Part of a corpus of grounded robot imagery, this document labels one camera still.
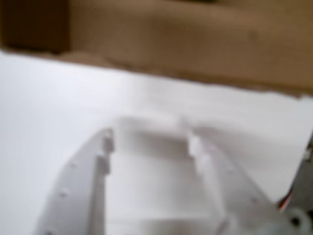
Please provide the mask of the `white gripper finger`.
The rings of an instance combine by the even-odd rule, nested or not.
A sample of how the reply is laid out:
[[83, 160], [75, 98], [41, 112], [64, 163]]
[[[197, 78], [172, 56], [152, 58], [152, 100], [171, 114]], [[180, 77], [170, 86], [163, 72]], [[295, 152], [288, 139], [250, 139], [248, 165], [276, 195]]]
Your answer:
[[92, 135], [60, 170], [34, 229], [36, 235], [105, 234], [105, 189], [114, 134]]
[[294, 228], [243, 169], [204, 134], [191, 132], [188, 153], [207, 195], [213, 235], [292, 235]]

